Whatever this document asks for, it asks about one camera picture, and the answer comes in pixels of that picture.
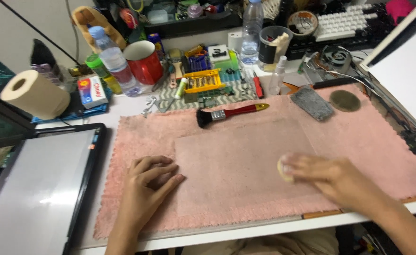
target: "right hand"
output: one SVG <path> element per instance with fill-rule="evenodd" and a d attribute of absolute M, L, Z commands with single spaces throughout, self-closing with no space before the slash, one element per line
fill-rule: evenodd
<path fill-rule="evenodd" d="M 330 200 L 343 208 L 373 218 L 383 206 L 398 203 L 364 176 L 347 158 L 323 157 L 289 153 L 281 158 L 296 179 L 312 182 Z"/>

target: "white desk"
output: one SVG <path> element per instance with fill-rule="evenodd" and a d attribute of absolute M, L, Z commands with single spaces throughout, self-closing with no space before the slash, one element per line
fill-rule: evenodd
<path fill-rule="evenodd" d="M 297 67 L 299 63 L 297 62 L 290 62 L 288 69 L 291 71 L 295 71 L 295 67 Z M 268 73 L 257 72 L 257 75 L 266 75 Z M 267 77 L 261 78 L 263 87 L 265 89 L 266 95 L 266 81 L 269 81 Z M 303 75 L 298 75 L 295 72 L 287 73 L 285 81 L 296 84 L 296 85 L 303 85 L 307 84 L 307 80 Z M 74 255 L 102 255 L 105 252 L 105 244 L 106 241 L 94 241 L 92 239 L 93 229 L 95 225 L 96 216 L 98 210 L 100 208 L 100 200 L 101 195 L 103 194 L 104 190 L 104 183 L 107 175 L 107 170 L 109 167 L 110 157 L 112 154 L 113 143 L 116 136 L 116 129 L 118 126 L 118 121 L 120 116 L 131 116 L 137 115 L 142 112 L 145 108 L 145 99 L 146 94 L 141 95 L 136 98 L 128 98 L 126 96 L 115 96 L 111 102 L 109 113 L 92 116 L 85 119 L 85 123 L 82 120 L 75 120 L 69 122 L 71 125 L 80 125 L 80 124 L 87 124 L 87 123 L 104 123 L 110 130 L 107 134 L 106 138 L 106 149 L 105 149 L 105 158 L 101 160 L 102 172 L 99 177 L 98 186 L 95 191 L 87 194 L 87 199 L 91 200 L 91 208 L 87 210 L 87 214 L 84 218 L 86 218 L 86 222 L 81 224 L 76 229 L 79 229 L 80 236 L 82 237 L 81 240 L 77 240 L 76 243 L 84 243 L 86 244 L 86 249 L 74 249 Z M 48 123 L 38 125 L 37 128 L 51 128 L 57 126 L 64 126 L 64 123 Z M 413 213 L 416 214 L 416 202 L 411 202 L 406 204 L 407 208 Z M 368 221 L 369 219 L 363 217 L 357 213 L 344 213 L 339 215 L 332 215 L 326 217 L 319 217 L 313 219 L 306 219 L 306 220 L 296 220 L 284 223 L 277 223 L 277 224 L 269 224 L 269 225 L 261 225 L 261 226 L 253 226 L 253 227 L 245 227 L 240 229 L 233 229 L 233 230 L 223 230 L 211 233 L 204 233 L 204 234 L 197 234 L 197 235 L 188 235 L 188 236 L 181 236 L 181 237 L 171 237 L 171 238 L 164 238 L 152 241 L 145 241 L 140 242 L 138 245 L 139 251 L 148 251 L 148 250 L 157 250 L 157 249 L 165 249 L 171 247 L 180 247 L 180 246 L 190 246 L 196 244 L 203 244 L 203 243 L 212 243 L 218 241 L 227 241 L 227 240 L 235 240 L 235 239 L 242 239 L 242 238 L 249 238 L 255 236 L 262 236 L 262 235 L 273 235 L 279 233 L 287 233 L 287 232 L 294 232 L 300 230 L 308 230 L 308 229 L 317 229 L 323 227 L 330 227 L 330 226 L 337 226 L 337 225 L 347 225 L 347 224 L 354 224 L 359 222 Z"/>

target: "screwdriver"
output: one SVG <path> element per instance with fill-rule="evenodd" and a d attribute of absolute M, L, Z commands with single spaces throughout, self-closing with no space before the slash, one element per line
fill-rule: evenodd
<path fill-rule="evenodd" d="M 265 97 L 265 93 L 263 91 L 262 84 L 260 83 L 260 78 L 257 77 L 257 74 L 254 73 L 254 83 L 255 83 L 255 92 L 257 93 L 257 96 L 259 99 L 262 99 Z"/>

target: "blue bottle cap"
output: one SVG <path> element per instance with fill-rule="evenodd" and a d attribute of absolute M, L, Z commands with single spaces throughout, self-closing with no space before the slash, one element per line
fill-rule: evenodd
<path fill-rule="evenodd" d="M 104 36 L 104 29 L 100 26 L 93 26 L 88 29 L 88 32 L 93 37 L 93 39 L 100 39 Z"/>

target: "stuffed toy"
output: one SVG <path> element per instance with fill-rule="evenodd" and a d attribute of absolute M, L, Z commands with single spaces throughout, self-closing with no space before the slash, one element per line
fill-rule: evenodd
<path fill-rule="evenodd" d="M 72 23 L 80 29 L 82 36 L 85 38 L 94 52 L 96 52 L 95 40 L 88 32 L 88 28 L 93 26 L 102 26 L 106 35 L 108 35 L 112 41 L 117 43 L 121 50 L 126 48 L 125 39 L 121 36 L 120 32 L 118 32 L 111 24 L 109 24 L 109 21 L 107 21 L 103 14 L 94 8 L 88 6 L 79 6 L 72 12 Z"/>

